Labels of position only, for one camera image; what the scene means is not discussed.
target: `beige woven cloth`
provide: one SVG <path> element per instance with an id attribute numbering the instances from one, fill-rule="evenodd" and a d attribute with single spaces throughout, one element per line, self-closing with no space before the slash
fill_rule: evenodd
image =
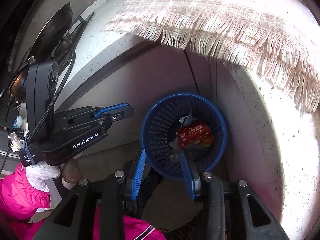
<path id="1" fill-rule="evenodd" d="M 225 59 L 256 71 L 315 111 L 320 27 L 300 0 L 128 0 L 105 30 Z"/>

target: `gray tile floor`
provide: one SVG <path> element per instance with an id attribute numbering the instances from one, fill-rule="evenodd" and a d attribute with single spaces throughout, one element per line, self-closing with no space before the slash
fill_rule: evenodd
<path id="1" fill-rule="evenodd" d="M 82 156 L 78 159 L 82 175 L 90 181 L 105 179 L 120 170 L 141 151 L 140 141 Z M 213 174 L 229 180 L 224 158 L 213 169 Z M 164 179 L 149 199 L 142 219 L 157 228 L 171 231 L 189 222 L 200 210 L 201 203 L 193 203 L 187 196 L 182 181 Z"/>

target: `blue trash basket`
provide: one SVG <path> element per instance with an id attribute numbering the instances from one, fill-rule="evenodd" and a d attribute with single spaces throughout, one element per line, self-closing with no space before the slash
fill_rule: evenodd
<path id="1" fill-rule="evenodd" d="M 181 117 L 189 114 L 192 107 L 194 118 L 203 118 L 210 126 L 214 145 L 210 152 L 196 160 L 199 172 L 211 171 L 221 159 L 227 142 L 227 129 L 218 108 L 208 99 L 192 93 L 176 93 L 161 99 L 147 113 L 142 123 L 140 141 L 151 167 L 166 178 L 182 180 L 180 162 L 169 158 L 169 142 L 176 137 L 175 129 Z"/>

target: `red food package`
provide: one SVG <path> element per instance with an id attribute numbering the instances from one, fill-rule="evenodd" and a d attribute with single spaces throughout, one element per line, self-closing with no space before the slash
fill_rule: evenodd
<path id="1" fill-rule="evenodd" d="M 212 134 L 210 127 L 205 125 L 203 120 L 193 121 L 191 125 L 177 129 L 176 133 L 180 148 L 193 143 L 195 140 L 200 141 Z"/>

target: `white reflective stripe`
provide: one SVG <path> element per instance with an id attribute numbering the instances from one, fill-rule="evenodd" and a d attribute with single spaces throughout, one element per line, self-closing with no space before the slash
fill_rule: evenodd
<path id="1" fill-rule="evenodd" d="M 134 240 L 137 240 L 140 236 L 142 236 L 145 232 L 147 232 L 150 227 L 152 227 L 152 225 L 149 225 L 149 226 L 147 227 L 147 229 L 144 230 L 140 235 L 138 235 Z"/>
<path id="2" fill-rule="evenodd" d="M 153 231 L 153 230 L 155 230 L 156 228 L 152 228 L 151 230 L 150 230 L 150 232 L 149 233 L 147 233 L 147 235 L 146 236 L 144 236 L 142 239 L 140 239 L 140 240 L 143 240 L 143 239 L 145 239 L 148 235 L 150 235 L 151 234 L 151 232 Z"/>

